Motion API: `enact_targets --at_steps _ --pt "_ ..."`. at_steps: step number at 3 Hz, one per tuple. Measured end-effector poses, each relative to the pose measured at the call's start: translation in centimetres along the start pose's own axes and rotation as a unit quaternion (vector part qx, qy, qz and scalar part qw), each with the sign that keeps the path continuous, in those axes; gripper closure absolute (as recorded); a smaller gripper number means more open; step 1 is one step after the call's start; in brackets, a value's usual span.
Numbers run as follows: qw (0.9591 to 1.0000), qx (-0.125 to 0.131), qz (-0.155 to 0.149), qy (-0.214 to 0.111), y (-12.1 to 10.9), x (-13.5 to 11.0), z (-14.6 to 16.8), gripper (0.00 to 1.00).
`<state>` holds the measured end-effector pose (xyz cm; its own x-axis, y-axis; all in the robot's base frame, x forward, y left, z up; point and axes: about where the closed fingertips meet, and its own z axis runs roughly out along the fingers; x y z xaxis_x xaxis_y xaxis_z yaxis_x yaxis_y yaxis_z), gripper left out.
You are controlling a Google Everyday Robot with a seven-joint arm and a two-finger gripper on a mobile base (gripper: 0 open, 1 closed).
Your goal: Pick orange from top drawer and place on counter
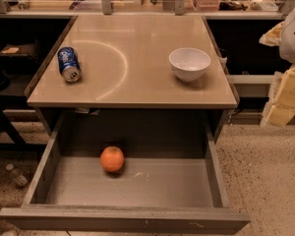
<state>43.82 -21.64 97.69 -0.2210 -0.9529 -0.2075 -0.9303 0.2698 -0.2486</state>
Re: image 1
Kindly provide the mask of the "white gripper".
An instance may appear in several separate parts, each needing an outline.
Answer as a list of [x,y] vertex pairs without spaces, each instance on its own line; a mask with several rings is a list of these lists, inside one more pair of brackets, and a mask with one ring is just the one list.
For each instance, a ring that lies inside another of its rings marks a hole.
[[[259,43],[279,46],[280,57],[295,64],[295,7],[283,23],[264,33]],[[295,65],[284,73],[275,72],[263,110],[262,126],[284,127],[295,116]]]

